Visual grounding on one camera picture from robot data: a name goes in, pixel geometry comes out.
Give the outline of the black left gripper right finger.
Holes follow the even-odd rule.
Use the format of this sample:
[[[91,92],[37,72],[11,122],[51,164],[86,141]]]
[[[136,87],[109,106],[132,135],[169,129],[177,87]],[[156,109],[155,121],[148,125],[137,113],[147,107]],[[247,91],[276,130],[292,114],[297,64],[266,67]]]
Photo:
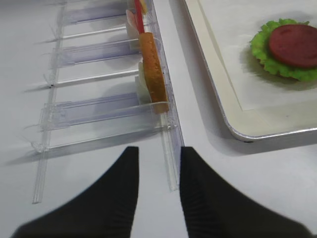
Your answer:
[[[250,199],[182,147],[180,200],[191,238],[312,238],[301,223]]]

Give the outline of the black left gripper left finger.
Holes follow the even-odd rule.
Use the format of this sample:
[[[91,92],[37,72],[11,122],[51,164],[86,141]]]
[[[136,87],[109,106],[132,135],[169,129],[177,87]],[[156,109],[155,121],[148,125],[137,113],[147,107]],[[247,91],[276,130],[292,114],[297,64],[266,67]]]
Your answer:
[[[15,238],[128,238],[139,193],[139,148],[127,147],[89,188],[20,226]]]

